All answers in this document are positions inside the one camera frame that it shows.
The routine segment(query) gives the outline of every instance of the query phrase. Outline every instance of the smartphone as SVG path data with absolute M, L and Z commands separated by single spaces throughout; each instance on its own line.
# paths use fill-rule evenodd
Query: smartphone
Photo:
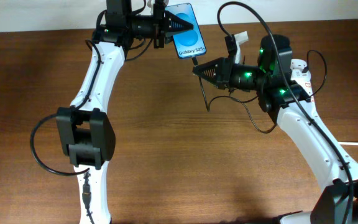
M 193 30 L 173 36 L 173 43 L 175 44 L 178 57 L 184 59 L 204 55 L 206 53 L 206 47 L 191 4 L 184 3 L 167 6 L 165 10 L 184 21 L 192 23 L 194 26 Z

